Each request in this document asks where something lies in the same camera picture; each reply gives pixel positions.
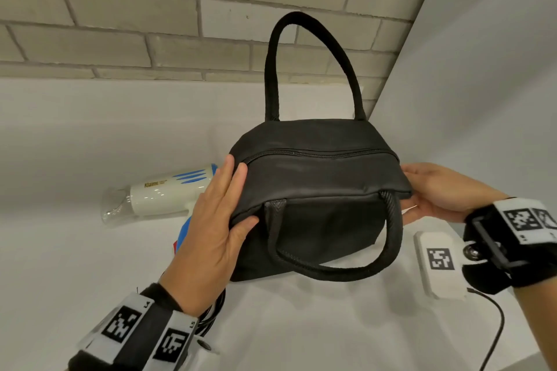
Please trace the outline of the person's left hand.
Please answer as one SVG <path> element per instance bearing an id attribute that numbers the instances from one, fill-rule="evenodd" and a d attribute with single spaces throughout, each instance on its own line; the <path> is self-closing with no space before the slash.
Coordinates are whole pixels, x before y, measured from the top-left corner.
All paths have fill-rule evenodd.
<path id="1" fill-rule="evenodd" d="M 229 249 L 230 218 L 247 178 L 248 168 L 239 163 L 225 198 L 207 206 L 207 189 L 199 196 L 188 233 L 159 283 L 192 317 L 201 316 L 225 290 L 236 267 L 240 250 Z"/>

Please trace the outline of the person's right hand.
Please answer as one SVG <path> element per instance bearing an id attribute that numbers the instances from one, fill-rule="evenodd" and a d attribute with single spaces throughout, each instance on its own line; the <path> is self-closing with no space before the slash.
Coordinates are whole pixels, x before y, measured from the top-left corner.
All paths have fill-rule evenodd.
<path id="1" fill-rule="evenodd" d="M 438 164 L 435 184 L 412 186 L 412 190 L 412 197 L 400 202 L 404 210 L 403 225 L 424 217 L 463 223 L 473 211 L 510 198 L 502 191 Z"/>

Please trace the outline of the black fabric handbag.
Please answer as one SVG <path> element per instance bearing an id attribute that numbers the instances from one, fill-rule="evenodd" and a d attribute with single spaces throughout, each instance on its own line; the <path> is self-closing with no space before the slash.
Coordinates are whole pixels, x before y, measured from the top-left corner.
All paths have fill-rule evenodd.
<path id="1" fill-rule="evenodd" d="M 352 91 L 353 119 L 280 120 L 276 56 L 289 25 L 306 29 L 330 50 Z M 265 120 L 230 150 L 248 168 L 230 226 L 260 219 L 240 249 L 231 281 L 288 272 L 331 282 L 377 275 L 400 252 L 400 200 L 411 197 L 412 187 L 398 156 L 366 118 L 348 56 L 317 19 L 289 12 L 272 30 L 264 85 Z"/>

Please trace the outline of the person's right forearm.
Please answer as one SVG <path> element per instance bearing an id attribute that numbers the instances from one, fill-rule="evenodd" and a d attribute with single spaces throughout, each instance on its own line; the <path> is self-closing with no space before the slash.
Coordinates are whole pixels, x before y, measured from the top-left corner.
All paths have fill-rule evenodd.
<path id="1" fill-rule="evenodd" d="M 549 369 L 557 371 L 557 276 L 513 291 Z"/>

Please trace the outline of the blue and red flat item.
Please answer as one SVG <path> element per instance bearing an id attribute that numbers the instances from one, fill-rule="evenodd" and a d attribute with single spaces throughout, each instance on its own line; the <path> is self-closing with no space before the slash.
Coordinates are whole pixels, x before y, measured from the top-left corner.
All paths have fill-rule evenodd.
<path id="1" fill-rule="evenodd" d="M 178 249 L 181 247 L 181 245 L 182 245 L 182 243 L 183 243 L 183 241 L 184 241 L 184 239 L 185 239 L 185 237 L 188 233 L 190 223 L 191 223 L 191 216 L 188 216 L 187 220 L 185 221 L 185 223 L 180 228 L 180 231 L 179 231 L 178 236 L 177 236 L 177 240 L 173 243 L 174 255 L 176 255 Z"/>

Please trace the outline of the white hair dryer blue stripes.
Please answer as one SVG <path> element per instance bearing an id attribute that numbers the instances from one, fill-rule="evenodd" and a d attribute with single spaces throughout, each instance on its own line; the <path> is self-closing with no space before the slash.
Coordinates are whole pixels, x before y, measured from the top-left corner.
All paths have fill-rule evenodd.
<path id="1" fill-rule="evenodd" d="M 188 220 L 217 168 L 211 163 L 150 177 L 122 188 L 109 188 L 101 199 L 102 221 L 109 227 L 117 227 L 173 217 Z"/>

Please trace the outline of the black right wristband with markers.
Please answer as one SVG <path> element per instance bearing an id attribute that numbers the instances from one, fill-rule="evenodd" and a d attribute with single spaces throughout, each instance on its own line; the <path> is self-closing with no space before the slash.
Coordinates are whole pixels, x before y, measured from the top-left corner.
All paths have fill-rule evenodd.
<path id="1" fill-rule="evenodd" d="M 557 220 L 539 200 L 511 197 L 472 211 L 463 240 L 477 256 L 463 265 L 465 280 L 495 295 L 557 277 Z"/>

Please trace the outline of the black wristband with markers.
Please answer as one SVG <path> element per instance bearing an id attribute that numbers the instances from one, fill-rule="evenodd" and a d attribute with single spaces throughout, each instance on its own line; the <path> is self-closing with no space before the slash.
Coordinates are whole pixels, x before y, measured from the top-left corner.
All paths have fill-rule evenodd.
<path id="1" fill-rule="evenodd" d="M 557 220 L 539 200 L 511 197 L 472 211 L 463 240 L 477 256 L 463 265 L 465 280 L 495 295 L 557 277 Z"/>
<path id="2" fill-rule="evenodd" d="M 187 309 L 161 283 L 151 283 L 81 340 L 67 371 L 180 371 L 206 309 Z"/>

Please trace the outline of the black left wristband with markers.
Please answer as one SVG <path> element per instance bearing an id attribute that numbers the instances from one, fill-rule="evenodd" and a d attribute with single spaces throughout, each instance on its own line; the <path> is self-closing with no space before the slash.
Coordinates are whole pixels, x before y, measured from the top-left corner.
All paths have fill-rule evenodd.
<path id="1" fill-rule="evenodd" d="M 81 340 L 67 371 L 180 371 L 206 309 L 187 309 L 161 283 L 151 283 Z"/>

